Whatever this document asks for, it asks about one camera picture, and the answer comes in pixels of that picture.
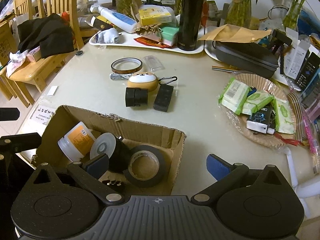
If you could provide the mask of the black cylindrical adapter block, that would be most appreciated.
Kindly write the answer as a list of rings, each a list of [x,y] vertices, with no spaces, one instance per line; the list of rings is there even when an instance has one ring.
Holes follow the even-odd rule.
[[[147,89],[127,87],[125,92],[126,107],[147,105],[148,93]]]

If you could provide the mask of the marbled grey white stick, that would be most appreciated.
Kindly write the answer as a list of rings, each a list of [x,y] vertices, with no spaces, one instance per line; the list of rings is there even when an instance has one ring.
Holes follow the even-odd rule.
[[[110,79],[111,80],[128,80],[132,74],[117,74],[117,73],[111,73]]]

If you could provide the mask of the black rectangular block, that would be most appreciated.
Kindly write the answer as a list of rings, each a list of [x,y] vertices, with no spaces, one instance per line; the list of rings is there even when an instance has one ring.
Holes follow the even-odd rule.
[[[160,85],[157,96],[153,103],[153,109],[161,112],[167,112],[171,102],[173,91],[174,86]]]

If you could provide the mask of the shiba dog plush pouch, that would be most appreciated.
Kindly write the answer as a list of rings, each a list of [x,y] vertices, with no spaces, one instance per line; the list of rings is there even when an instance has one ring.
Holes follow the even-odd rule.
[[[127,81],[127,87],[147,89],[149,92],[154,91],[158,85],[157,76],[150,72],[133,74]]]

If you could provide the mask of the white jar orange label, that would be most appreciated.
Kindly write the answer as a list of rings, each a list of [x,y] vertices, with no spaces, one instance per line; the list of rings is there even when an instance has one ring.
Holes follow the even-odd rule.
[[[79,122],[57,144],[70,161],[80,161],[90,152],[94,142],[92,132],[83,122]]]

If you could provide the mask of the black tape roll white core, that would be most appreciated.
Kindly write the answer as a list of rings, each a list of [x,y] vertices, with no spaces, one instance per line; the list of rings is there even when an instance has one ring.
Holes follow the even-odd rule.
[[[106,154],[109,157],[108,170],[114,173],[123,173],[129,165],[133,153],[112,133],[101,134],[93,143],[90,150],[90,159]]]

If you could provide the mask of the large black tape roll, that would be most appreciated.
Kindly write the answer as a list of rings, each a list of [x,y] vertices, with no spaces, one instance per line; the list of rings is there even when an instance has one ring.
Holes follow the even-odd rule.
[[[126,180],[139,188],[160,184],[168,171],[167,155],[150,145],[139,145],[130,151],[131,157],[123,171]]]

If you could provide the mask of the woven paper plate basket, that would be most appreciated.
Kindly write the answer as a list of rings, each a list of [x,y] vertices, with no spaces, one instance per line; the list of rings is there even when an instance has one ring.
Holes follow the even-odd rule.
[[[248,85],[248,87],[255,87],[257,90],[264,90],[270,93],[275,98],[280,100],[288,101],[286,90],[283,89],[277,83],[270,81],[262,76],[256,74],[237,74],[233,75],[228,81],[225,88],[228,87],[230,81],[239,80],[242,83]],[[225,115],[229,118],[236,129],[249,140],[256,142],[257,144],[269,147],[269,148],[281,148],[285,145],[281,139],[277,138],[275,135],[258,133],[246,128],[246,121],[248,116],[240,114],[236,115],[230,109],[226,108],[221,104],[221,99],[218,102],[219,107],[224,111]]]

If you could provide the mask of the black white small box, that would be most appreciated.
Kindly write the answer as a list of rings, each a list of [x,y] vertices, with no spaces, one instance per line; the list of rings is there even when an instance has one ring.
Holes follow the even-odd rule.
[[[252,131],[273,135],[276,127],[276,114],[269,103],[256,113],[249,116],[246,122],[246,128]]]

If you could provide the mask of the brown cardboard box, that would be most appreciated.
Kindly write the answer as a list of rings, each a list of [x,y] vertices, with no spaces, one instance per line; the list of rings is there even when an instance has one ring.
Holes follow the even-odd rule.
[[[42,143],[31,159],[31,165],[38,167],[47,162],[54,168],[65,168],[70,160],[59,148],[57,142],[77,123],[83,122],[94,134],[110,132],[123,137],[128,148],[150,145],[159,149],[165,160],[162,181],[154,187],[139,188],[129,183],[123,174],[107,171],[103,179],[120,180],[126,186],[124,193],[130,195],[170,195],[179,171],[186,135],[177,129],[147,124],[122,118],[115,114],[101,114],[74,106],[62,105],[48,122],[42,135]]]

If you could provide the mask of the white printed paper label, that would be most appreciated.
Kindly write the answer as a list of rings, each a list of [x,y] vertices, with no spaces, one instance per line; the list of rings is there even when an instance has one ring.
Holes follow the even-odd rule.
[[[47,125],[55,114],[56,109],[43,105],[38,105],[33,111],[30,119],[42,125]]]

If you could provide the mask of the green white wipes pack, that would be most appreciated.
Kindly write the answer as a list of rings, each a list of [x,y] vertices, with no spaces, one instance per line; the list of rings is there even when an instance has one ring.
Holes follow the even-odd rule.
[[[232,77],[220,95],[218,102],[236,115],[240,115],[250,91],[251,88],[248,85]]]

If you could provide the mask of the small white card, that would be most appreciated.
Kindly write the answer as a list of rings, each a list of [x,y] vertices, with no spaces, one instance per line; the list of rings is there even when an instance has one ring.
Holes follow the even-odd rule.
[[[48,97],[54,96],[56,91],[57,91],[57,89],[58,89],[58,86],[52,86],[50,88],[50,90],[48,91],[47,96]]]

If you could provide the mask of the coloured striped straws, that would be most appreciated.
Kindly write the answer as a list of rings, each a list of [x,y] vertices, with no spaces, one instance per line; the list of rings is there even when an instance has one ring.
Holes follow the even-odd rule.
[[[221,67],[221,66],[212,66],[212,70],[220,71],[220,72],[227,72],[227,73],[235,73],[238,72],[238,69],[229,68],[229,67]]]

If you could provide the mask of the black carabiner clip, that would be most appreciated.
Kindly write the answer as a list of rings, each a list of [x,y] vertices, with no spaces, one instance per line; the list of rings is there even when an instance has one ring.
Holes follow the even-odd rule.
[[[177,77],[176,76],[162,77],[158,81],[160,85],[168,85],[172,82],[177,81]]]

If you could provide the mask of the dark grey zip case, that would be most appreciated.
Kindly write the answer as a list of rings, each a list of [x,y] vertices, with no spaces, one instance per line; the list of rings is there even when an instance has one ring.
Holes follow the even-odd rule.
[[[247,72],[271,78],[279,67],[278,60],[267,48],[252,43],[215,42],[218,60]]]

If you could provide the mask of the dark round button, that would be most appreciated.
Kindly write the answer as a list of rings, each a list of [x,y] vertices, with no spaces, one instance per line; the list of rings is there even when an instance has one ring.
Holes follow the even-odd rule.
[[[82,55],[84,52],[82,50],[76,52],[76,56]]]

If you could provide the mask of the clear plastic case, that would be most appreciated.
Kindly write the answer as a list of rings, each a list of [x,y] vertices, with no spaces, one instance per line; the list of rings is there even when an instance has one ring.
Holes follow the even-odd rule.
[[[159,61],[159,59],[153,55],[145,56],[143,61],[147,68],[153,73],[165,69],[161,61]]]

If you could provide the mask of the white black product box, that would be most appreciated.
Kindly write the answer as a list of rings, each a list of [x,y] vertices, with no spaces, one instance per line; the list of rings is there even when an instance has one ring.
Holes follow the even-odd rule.
[[[292,48],[284,57],[284,73],[289,78],[295,80],[309,50],[310,44],[303,40],[294,40],[291,46]]]

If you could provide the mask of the white serving tray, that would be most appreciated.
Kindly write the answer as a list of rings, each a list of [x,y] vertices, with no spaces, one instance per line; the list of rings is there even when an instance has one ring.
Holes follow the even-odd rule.
[[[181,50],[178,47],[174,48],[159,48],[159,47],[153,47],[153,46],[147,46],[144,44],[141,44],[135,40],[135,38],[138,38],[139,36],[137,34],[129,34],[123,30],[120,30],[119,32],[120,41],[119,43],[97,43],[95,35],[93,35],[89,39],[89,44],[92,46],[114,46],[114,47],[135,47],[135,48],[146,48],[146,49],[153,49],[153,50],[162,50],[162,51],[170,51],[180,54],[187,54],[187,55],[194,55],[199,54],[202,51],[204,51],[204,41],[200,40],[196,44],[196,48],[192,51],[185,51]]]

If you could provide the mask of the rolled white blue socks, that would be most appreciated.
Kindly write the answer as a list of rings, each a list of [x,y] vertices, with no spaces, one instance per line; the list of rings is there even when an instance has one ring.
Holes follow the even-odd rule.
[[[110,29],[106,29],[98,32],[95,35],[95,41],[97,43],[117,44],[120,41],[120,35],[115,28],[110,28]]]

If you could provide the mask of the black clothing pile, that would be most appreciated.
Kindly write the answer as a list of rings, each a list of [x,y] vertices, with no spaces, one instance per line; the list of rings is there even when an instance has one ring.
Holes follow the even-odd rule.
[[[74,51],[71,26],[56,13],[44,18],[26,20],[17,26],[17,30],[20,52],[40,47],[41,57],[45,59]]]

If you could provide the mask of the brown paper envelope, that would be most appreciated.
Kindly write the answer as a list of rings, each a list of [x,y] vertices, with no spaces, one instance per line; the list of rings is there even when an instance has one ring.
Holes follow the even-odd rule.
[[[271,33],[271,29],[250,30],[236,25],[225,24],[204,34],[201,38],[199,38],[199,40],[231,43],[252,43],[260,41],[262,38],[270,35]]]

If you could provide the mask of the red packet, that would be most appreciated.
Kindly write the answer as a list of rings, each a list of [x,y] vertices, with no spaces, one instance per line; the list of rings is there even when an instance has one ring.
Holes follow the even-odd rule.
[[[138,37],[138,38],[134,38],[134,40],[140,44],[143,44],[145,46],[150,46],[150,47],[157,47],[157,48],[171,48],[171,46],[163,44],[161,42],[158,41],[154,41],[145,37]]]

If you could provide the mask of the black yellow box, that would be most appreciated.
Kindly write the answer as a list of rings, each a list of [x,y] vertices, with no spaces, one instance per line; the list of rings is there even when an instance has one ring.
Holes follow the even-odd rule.
[[[93,16],[90,20],[90,24],[93,28],[96,28],[100,31],[103,31],[103,30],[107,30],[107,29],[111,29],[113,28],[114,26],[112,24],[109,24],[105,21],[102,21],[100,19],[98,19],[97,17]]]

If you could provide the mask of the white blue lotion bottle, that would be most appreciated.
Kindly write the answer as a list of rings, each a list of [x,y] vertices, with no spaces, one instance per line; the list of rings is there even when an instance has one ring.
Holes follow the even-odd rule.
[[[91,5],[90,11],[99,13],[101,16],[127,33],[134,33],[136,30],[137,22],[134,19],[119,12],[107,9],[98,3]]]

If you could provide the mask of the green white sponge pack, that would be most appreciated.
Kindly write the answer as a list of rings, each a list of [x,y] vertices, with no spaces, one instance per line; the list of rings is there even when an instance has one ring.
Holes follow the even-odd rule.
[[[161,42],[167,46],[173,47],[177,43],[178,27],[162,26],[159,29]]]

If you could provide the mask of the wooden chair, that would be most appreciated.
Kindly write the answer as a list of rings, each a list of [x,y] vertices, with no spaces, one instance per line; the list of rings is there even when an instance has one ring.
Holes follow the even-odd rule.
[[[81,30],[78,22],[76,0],[37,0],[40,18],[44,18],[53,13],[69,13],[70,24],[75,35],[74,47],[80,50],[84,46],[83,39],[91,37],[98,32],[95,28]],[[17,94],[21,102],[28,107],[34,104],[34,99],[26,89],[25,84],[36,86],[39,92],[42,92],[47,84],[46,78],[55,70],[55,68],[64,65],[67,54],[58,54],[40,59],[37,62],[25,62],[11,76],[1,71],[1,77],[5,77],[9,86]]]

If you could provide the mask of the black thermos bottle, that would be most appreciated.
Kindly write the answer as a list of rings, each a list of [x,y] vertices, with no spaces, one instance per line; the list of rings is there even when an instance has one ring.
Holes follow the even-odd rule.
[[[204,0],[182,0],[177,46],[181,50],[196,48]]]

